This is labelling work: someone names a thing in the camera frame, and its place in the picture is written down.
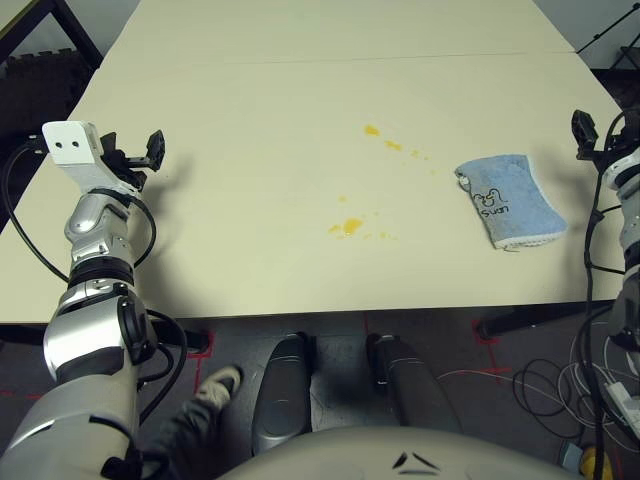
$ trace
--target table surface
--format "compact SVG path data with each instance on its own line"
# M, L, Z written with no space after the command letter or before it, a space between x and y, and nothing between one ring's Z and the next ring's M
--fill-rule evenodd
M197 317L584 299L595 170L575 159L570 119L587 110L604 132L618 108L531 2L479 3L141 2L71 118L116 131L129 155L164 131L143 193L159 229L136 274L147 306ZM531 156L563 238L492 247L453 171L501 153ZM78 196L47 159L17 208L60 267ZM349 219L362 225L345 235ZM598 227L594 261L621 266L620 226ZM12 226L0 258L2 321L48 321L64 285ZM596 299L619 289L595 281Z

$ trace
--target robotic arm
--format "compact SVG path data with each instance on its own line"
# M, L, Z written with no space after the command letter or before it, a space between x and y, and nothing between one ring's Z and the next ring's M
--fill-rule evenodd
M83 195L65 227L71 242L67 291L46 330L44 355L56 388L29 411L0 462L0 478L140 478L133 439L138 365L157 341L134 288L128 237L132 205L160 168L164 139L127 159L115 134L85 122L51 122L43 133L54 162Z
M624 118L619 134L613 130ZM602 183L615 190L624 216L620 234L625 271L622 289L609 316L611 340L627 351L629 361L640 372L640 112L630 109L620 114L607 133L604 150L595 150L598 134L588 113L576 110L571 121L578 142L578 159L594 163ZM593 224L602 216L592 219ZM607 392L640 439L640 400L633 399L622 383L606 385Z

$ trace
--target sneaker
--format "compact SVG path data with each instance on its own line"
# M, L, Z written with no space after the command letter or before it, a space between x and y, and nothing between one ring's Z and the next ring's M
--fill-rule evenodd
M242 377L240 370L236 367L228 366L221 368L209 375L200 384L196 392L196 398L205 402L213 403L219 410L226 407L231 401L231 397L238 391Z

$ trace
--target black pants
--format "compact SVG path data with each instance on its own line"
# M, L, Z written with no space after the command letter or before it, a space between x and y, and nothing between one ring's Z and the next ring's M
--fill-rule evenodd
M180 412L166 420L160 433L146 449L166 456L169 468L165 480L211 479L214 472L213 453L218 440L220 411L210 402L191 399L182 404ZM155 466L147 466L149 471Z

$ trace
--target blue towel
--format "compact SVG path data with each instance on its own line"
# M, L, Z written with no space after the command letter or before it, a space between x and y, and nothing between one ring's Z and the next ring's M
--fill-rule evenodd
M495 248L535 246L567 229L533 178L526 155L497 155L463 163L456 171Z

